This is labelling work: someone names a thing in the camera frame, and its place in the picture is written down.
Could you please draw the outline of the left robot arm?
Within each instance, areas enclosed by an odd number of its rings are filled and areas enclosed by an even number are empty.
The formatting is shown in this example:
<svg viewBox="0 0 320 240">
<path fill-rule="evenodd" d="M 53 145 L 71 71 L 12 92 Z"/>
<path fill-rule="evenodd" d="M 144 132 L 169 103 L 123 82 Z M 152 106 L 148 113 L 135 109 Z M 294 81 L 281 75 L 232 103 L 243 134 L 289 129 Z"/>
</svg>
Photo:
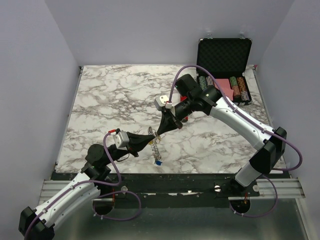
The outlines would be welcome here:
<svg viewBox="0 0 320 240">
<path fill-rule="evenodd" d="M 107 197 L 122 184 L 122 176 L 115 161 L 125 155 L 138 157 L 152 134 L 134 134 L 113 129 L 103 137 L 102 144 L 93 144 L 87 150 L 86 163 L 81 171 L 45 203 L 36 208 L 26 207 L 20 214 L 18 230 L 26 240 L 51 240 L 56 223 L 96 197 Z"/>
</svg>

